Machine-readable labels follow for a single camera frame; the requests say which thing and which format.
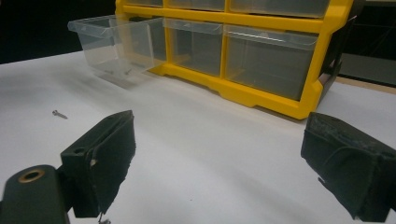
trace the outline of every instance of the yellow plastic frame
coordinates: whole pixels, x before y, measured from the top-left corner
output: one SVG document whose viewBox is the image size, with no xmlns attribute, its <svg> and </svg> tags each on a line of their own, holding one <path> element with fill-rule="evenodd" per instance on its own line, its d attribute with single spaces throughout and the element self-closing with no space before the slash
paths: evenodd
<svg viewBox="0 0 396 224">
<path fill-rule="evenodd" d="M 323 91 L 323 86 L 319 82 L 318 77 L 327 48 L 332 39 L 332 34 L 346 24 L 349 11 L 353 5 L 353 0 L 331 0 L 325 16 L 322 19 L 299 19 L 232 13 L 229 10 L 229 5 L 230 0 L 225 0 L 224 12 L 216 12 L 169 8 L 168 0 L 163 0 L 163 8 L 131 6 L 128 5 L 126 0 L 117 0 L 116 14 L 124 14 L 131 17 L 161 16 L 165 18 L 172 17 L 194 21 L 214 21 L 235 25 L 254 26 L 264 29 L 318 34 L 318 42 L 315 47 L 300 101 L 294 101 L 224 79 L 226 46 L 228 41 L 226 35 L 223 36 L 222 42 L 220 77 L 208 76 L 170 63 L 172 62 L 172 53 L 170 52 L 171 41 L 169 36 L 170 32 L 168 32 L 167 29 L 165 29 L 167 63 L 150 70 L 150 72 L 157 75 L 181 77 L 204 85 L 211 90 L 217 91 L 221 97 L 241 105 L 249 107 L 258 105 L 296 119 L 307 118 L 311 111 L 316 110 Z"/>
</svg>

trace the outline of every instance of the small screw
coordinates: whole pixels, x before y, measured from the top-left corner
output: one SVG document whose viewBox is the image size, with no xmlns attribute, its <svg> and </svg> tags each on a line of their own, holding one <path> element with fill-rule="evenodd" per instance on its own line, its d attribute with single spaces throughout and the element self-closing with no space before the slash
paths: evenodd
<svg viewBox="0 0 396 224">
<path fill-rule="evenodd" d="M 52 114 L 53 114 L 54 116 L 58 116 L 58 117 L 61 117 L 61 118 L 63 118 L 63 119 L 67 119 L 67 116 L 65 116 L 65 115 L 63 115 L 63 114 L 61 114 L 61 113 L 59 113 L 58 110 L 52 111 Z"/>
</svg>

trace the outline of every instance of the plastic drawer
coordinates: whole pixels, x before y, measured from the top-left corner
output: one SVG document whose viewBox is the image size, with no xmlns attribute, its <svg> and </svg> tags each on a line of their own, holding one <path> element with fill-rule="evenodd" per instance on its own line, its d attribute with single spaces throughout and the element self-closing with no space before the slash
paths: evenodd
<svg viewBox="0 0 396 224">
<path fill-rule="evenodd" d="M 321 18 L 330 0 L 231 0 L 233 12 Z"/>
<path fill-rule="evenodd" d="M 163 7 L 163 0 L 127 0 L 127 3 L 144 7 Z"/>
<path fill-rule="evenodd" d="M 169 7 L 224 11 L 224 0 L 169 0 Z"/>
<path fill-rule="evenodd" d="M 316 35 L 225 25 L 229 37 L 225 78 L 299 101 Z"/>
<path fill-rule="evenodd" d="M 134 22 L 106 16 L 70 21 L 68 28 L 78 33 L 88 65 L 102 72 L 127 77 L 165 61 L 162 18 Z M 153 43 L 163 46 L 153 50 Z"/>
<path fill-rule="evenodd" d="M 165 19 L 164 26 L 171 36 L 171 63 L 219 76 L 222 24 Z"/>
</svg>

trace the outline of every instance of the white table surface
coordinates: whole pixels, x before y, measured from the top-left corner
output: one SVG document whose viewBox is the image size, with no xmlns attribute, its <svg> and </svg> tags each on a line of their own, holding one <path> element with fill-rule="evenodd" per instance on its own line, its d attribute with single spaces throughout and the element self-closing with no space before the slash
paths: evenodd
<svg viewBox="0 0 396 224">
<path fill-rule="evenodd" d="M 64 149 L 128 109 L 137 149 L 105 215 L 114 224 L 360 223 L 301 158 L 306 120 L 150 73 L 120 87 L 95 76 L 82 52 L 0 65 L 0 190 L 24 168 L 59 167 Z M 318 112 L 396 147 L 395 95 L 334 83 Z M 390 212 L 387 223 L 395 221 Z"/>
</svg>

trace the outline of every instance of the yellow storage organizer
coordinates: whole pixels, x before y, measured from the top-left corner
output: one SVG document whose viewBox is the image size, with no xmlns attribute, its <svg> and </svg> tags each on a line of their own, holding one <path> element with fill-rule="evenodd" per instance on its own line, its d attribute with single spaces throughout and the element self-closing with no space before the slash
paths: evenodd
<svg viewBox="0 0 396 224">
<path fill-rule="evenodd" d="M 151 69 L 151 72 L 161 76 L 169 75 L 181 77 L 217 91 L 221 97 L 237 102 L 238 104 L 249 107 L 256 105 L 262 106 L 296 119 L 305 119 L 311 111 L 316 110 L 324 89 L 319 77 L 323 73 L 322 65 L 331 42 L 332 35 L 347 23 L 348 15 L 353 5 L 353 0 L 330 0 L 322 18 L 292 17 L 295 15 L 285 17 L 276 15 L 247 14 L 244 13 L 243 10 L 241 12 L 235 12 L 235 10 L 232 11 L 232 7 L 236 4 L 235 2 L 238 2 L 237 0 L 225 0 L 224 10 L 222 10 L 221 7 L 216 7 L 213 11 L 208 10 L 208 8 L 205 7 L 202 7 L 202 9 L 194 7 L 194 0 L 186 2 L 188 2 L 187 5 L 181 5 L 180 8 L 176 8 L 173 7 L 175 0 L 163 0 L 163 5 L 161 5 L 161 0 L 116 1 L 116 14 L 118 15 L 122 14 L 130 18 L 165 18 L 164 27 L 167 61 L 166 63 Z M 210 24 L 218 24 L 220 26 L 218 29 L 221 36 L 218 74 L 216 74 L 216 71 L 214 71 L 214 74 L 208 74 L 200 71 L 200 69 L 189 68 L 188 66 L 181 65 L 181 63 L 176 63 L 176 61 L 179 60 L 180 55 L 177 55 L 177 52 L 175 51 L 181 49 L 176 49 L 175 46 L 175 25 L 185 27 L 186 29 L 184 32 L 193 32 L 195 30 L 192 30 L 191 27 L 195 27 L 195 24 L 199 25 L 203 21 Z M 297 47 L 298 50 L 312 50 L 312 56 L 309 57 L 310 62 L 308 62 L 310 65 L 307 67 L 306 78 L 304 77 L 303 79 L 303 83 L 301 84 L 302 90 L 300 93 L 293 93 L 291 96 L 288 96 L 287 94 L 277 94 L 276 90 L 267 91 L 265 89 L 267 87 L 262 88 L 260 85 L 255 86 L 255 83 L 247 83 L 244 79 L 236 80 L 234 77 L 230 76 L 230 74 L 226 74 L 227 68 L 230 68 L 230 63 L 232 62 L 238 62 L 240 60 L 248 61 L 248 59 L 254 59 L 256 56 L 261 57 L 260 53 L 256 51 L 255 53 L 244 57 L 244 59 L 232 58 L 233 55 L 228 55 L 228 50 L 230 49 L 230 46 L 232 46 L 231 41 L 245 41 L 243 43 L 245 43 L 244 45 L 246 46 L 246 43 L 249 43 L 246 41 L 254 41 L 254 39 L 249 39 L 251 37 L 250 34 L 255 34 L 254 32 L 258 32 L 258 35 L 253 36 L 256 38 L 258 37 L 259 39 L 264 39 L 264 41 L 267 42 L 273 40 L 279 41 L 276 38 L 272 38 L 271 35 L 281 35 L 282 37 L 280 41 L 282 41 L 282 38 L 288 39 L 288 41 L 294 41 L 295 39 L 300 38 L 301 34 L 306 34 L 308 39 L 311 36 L 315 37 L 315 45 L 312 45 L 312 41 L 310 42 L 306 40 L 308 41 L 306 43 L 308 49 L 304 49 L 305 47 L 303 49 Z M 206 38 L 201 37 L 199 40 L 205 41 Z M 276 79 L 270 80 L 270 82 L 273 83 L 272 86 L 277 83 Z"/>
</svg>

